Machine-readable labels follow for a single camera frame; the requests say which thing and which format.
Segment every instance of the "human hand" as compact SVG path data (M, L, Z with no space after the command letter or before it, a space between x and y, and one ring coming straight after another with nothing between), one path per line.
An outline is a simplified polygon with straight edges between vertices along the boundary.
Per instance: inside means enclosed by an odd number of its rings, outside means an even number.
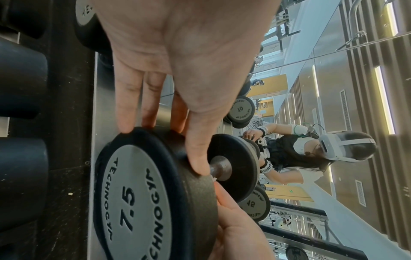
M134 128L141 89L142 126L154 127L171 74L171 129L186 127L190 164L209 174L211 136L238 95L280 0L92 1L113 50L120 131Z
M275 260L260 227L214 182L218 203L218 235L208 260Z
M258 138L262 137L263 131L259 129L250 129L243 133L243 137L247 139L251 139L254 142L258 140Z

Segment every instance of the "black hair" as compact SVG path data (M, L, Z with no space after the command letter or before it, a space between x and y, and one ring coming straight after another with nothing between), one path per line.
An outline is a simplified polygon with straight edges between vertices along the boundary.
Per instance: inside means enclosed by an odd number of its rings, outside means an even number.
M367 139L372 137L363 132L354 132L354 131L347 131L345 132L345 139L346 140L355 140L355 139ZM370 156L372 156L377 151L377 145L375 143L356 143L349 145L349 149L352 154L352 158L358 161L367 160Z

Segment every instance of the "white vr headset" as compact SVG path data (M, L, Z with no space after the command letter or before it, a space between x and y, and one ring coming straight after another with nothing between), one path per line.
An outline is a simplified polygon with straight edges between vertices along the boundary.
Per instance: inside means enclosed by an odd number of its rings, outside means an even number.
M319 141L324 151L325 157L332 161L348 161L358 162L359 160L353 159L349 145L359 143L375 143L372 138L353 139L346 140L344 138L344 131L326 133L319 137Z

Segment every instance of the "wristband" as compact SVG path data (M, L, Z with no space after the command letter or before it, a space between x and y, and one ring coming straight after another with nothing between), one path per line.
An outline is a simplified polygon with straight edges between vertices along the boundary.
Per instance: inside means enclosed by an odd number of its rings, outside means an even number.
M262 137L268 135L268 129L265 126L259 126L257 129L262 131Z
M273 164L270 161L265 160L265 164L262 167L260 167L260 173L267 173L271 171L272 169L273 169Z

